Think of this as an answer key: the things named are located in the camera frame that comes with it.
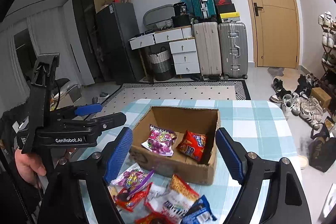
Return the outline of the person's left hand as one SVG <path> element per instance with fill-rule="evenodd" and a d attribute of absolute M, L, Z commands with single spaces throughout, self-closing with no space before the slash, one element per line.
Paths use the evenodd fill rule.
<path fill-rule="evenodd" d="M 34 153 L 22 153 L 21 149 L 15 150 L 14 157 L 22 179 L 36 188 L 38 185 L 36 174 L 45 176 L 47 173 L 41 157 Z"/>

